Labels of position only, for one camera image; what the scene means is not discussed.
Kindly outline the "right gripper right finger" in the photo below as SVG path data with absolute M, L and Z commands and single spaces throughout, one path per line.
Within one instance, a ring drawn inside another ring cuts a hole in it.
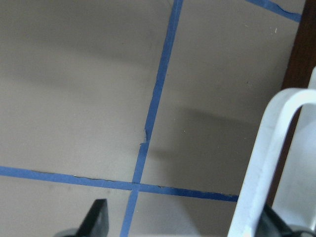
M 315 231 L 290 228 L 270 206 L 265 204 L 258 222 L 256 237 L 315 237 Z

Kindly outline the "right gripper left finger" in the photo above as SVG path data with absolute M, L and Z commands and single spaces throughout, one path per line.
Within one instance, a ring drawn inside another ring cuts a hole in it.
M 55 237 L 107 237 L 109 213 L 106 199 L 96 199 L 77 229 L 56 233 Z

